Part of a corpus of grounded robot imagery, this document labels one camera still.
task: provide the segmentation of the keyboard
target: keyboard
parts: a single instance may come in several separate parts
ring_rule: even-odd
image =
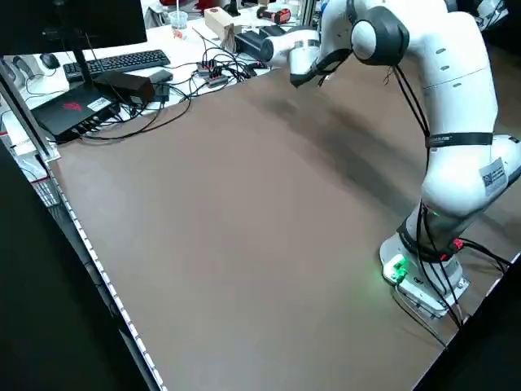
[[[87,61],[90,75],[95,78],[106,71],[130,72],[138,69],[161,67],[170,64],[163,51],[141,51],[127,55],[116,55],[105,59]],[[63,70],[68,82],[83,81],[79,63],[64,64]]]

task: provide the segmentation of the computer mouse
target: computer mouse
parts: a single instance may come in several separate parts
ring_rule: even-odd
[[[43,53],[40,55],[40,60],[43,62],[47,69],[59,68],[59,61],[53,54]]]

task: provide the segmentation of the cardboard box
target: cardboard box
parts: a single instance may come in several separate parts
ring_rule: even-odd
[[[236,25],[234,23],[234,18],[232,18],[228,13],[220,7],[207,8],[204,10],[204,23],[211,29],[222,41],[225,38],[225,27],[229,25],[234,26],[234,33],[239,34],[243,31],[243,27],[241,25]]]

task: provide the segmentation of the brown tabletop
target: brown tabletop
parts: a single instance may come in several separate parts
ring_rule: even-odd
[[[386,72],[351,60],[294,90],[275,71],[149,134],[60,148],[52,169],[169,389],[410,389],[440,352],[380,274],[425,164]],[[512,257],[519,199],[518,184],[467,236]],[[471,312],[497,272],[463,265]]]

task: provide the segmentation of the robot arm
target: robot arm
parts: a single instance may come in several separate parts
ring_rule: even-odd
[[[491,24],[505,13],[502,1],[482,1]],[[491,4],[490,11],[485,5]],[[295,29],[267,38],[262,49],[271,64],[289,61],[294,86],[334,72],[351,53],[368,65],[394,67],[406,55],[417,65],[431,131],[430,164],[418,206],[382,244],[380,259],[388,281],[434,315],[446,313],[438,295],[452,304],[449,286],[459,297],[468,285],[449,247],[521,176],[521,143],[493,135],[497,98],[475,18],[449,13],[444,0],[330,0],[322,40],[316,31]],[[422,220],[428,237],[421,226],[418,235]],[[401,281],[393,277],[397,262],[406,268]],[[445,282],[436,278],[442,271]]]
[[[322,40],[317,30],[297,27],[280,37],[267,37],[261,54],[269,65],[289,61],[295,87],[313,84],[333,73],[351,54],[350,23],[346,0],[330,0],[322,15]]]

